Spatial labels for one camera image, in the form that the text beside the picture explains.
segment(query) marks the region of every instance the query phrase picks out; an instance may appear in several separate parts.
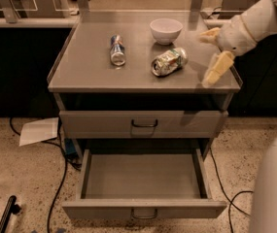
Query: closed drawer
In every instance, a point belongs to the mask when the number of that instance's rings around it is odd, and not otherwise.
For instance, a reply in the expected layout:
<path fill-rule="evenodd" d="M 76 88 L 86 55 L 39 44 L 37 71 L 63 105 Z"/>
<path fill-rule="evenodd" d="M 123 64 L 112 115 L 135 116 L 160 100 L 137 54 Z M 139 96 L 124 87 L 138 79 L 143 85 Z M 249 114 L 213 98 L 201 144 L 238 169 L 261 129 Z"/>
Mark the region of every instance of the closed drawer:
<path fill-rule="evenodd" d="M 214 138 L 227 112 L 62 111 L 68 138 Z"/>
<path fill-rule="evenodd" d="M 200 150 L 180 154 L 92 154 L 86 150 L 70 218 L 215 218 Z"/>

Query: floor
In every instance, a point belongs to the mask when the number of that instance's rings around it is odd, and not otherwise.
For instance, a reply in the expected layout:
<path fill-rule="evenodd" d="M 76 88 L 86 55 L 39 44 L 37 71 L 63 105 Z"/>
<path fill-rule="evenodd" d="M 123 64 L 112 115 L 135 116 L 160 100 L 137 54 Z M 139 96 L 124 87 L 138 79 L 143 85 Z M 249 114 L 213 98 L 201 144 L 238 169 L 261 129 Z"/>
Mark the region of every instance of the floor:
<path fill-rule="evenodd" d="M 38 118 L 14 118 L 14 129 Z M 253 190 L 260 160 L 277 137 L 277 117 L 229 117 L 225 128 L 214 141 L 212 153 L 224 190 L 232 198 L 241 190 Z M 21 211 L 12 215 L 7 232 L 47 232 L 52 199 L 60 184 L 64 160 L 57 147 L 43 143 L 19 147 L 8 118 L 0 118 L 0 219 L 11 195 L 17 197 Z M 226 201 L 216 176 L 211 154 L 205 168 L 214 200 Z M 153 220 L 71 220 L 61 203 L 73 200 L 79 171 L 68 166 L 66 180 L 55 202 L 51 232 L 230 232 L 228 208 L 216 219 Z M 236 199 L 236 205 L 249 213 L 252 194 Z M 236 233 L 247 232 L 249 218 L 232 209 L 231 220 Z"/>

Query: drawer handle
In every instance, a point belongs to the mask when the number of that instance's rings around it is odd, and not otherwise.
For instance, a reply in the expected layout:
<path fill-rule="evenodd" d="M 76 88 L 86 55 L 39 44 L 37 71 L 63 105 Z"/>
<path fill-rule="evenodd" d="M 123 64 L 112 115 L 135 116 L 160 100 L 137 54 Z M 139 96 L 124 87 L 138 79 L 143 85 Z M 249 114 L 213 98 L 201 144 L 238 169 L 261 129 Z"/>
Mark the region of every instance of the drawer handle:
<path fill-rule="evenodd" d="M 158 125 L 158 121 L 156 119 L 156 122 L 154 124 L 136 124 L 135 120 L 133 119 L 131 121 L 131 125 L 136 128 L 155 128 Z"/>
<path fill-rule="evenodd" d="M 135 219 L 155 219 L 155 218 L 157 218 L 157 209 L 155 209 L 155 213 L 150 216 L 137 216 L 135 214 L 135 210 L 131 209 L 131 217 L 135 218 Z"/>

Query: robotic hand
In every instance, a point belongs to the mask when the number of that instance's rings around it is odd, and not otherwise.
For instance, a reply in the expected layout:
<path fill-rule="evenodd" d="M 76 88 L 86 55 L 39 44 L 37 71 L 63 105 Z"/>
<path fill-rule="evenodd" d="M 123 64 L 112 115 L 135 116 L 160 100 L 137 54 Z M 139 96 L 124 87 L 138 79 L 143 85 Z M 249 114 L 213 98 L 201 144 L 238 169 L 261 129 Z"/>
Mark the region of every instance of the robotic hand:
<path fill-rule="evenodd" d="M 277 34 L 277 0 L 260 0 L 230 23 L 201 33 L 200 42 L 214 44 L 222 51 L 212 57 L 202 84 L 208 87 L 216 83 L 232 66 L 235 56 L 254 49 L 273 34 Z"/>

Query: soda can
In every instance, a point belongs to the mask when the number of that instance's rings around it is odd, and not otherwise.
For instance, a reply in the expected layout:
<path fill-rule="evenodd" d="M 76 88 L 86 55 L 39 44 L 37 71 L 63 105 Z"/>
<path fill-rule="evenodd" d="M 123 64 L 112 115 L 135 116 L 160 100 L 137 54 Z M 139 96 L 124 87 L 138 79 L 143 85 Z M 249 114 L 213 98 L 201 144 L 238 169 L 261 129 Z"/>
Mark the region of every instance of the soda can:
<path fill-rule="evenodd" d="M 121 35 L 111 37 L 110 59 L 116 66 L 122 66 L 126 61 L 125 47 L 122 43 Z"/>
<path fill-rule="evenodd" d="M 188 62 L 188 55 L 183 48 L 175 48 L 157 56 L 152 62 L 152 72 L 158 77 L 167 76 L 181 68 Z"/>

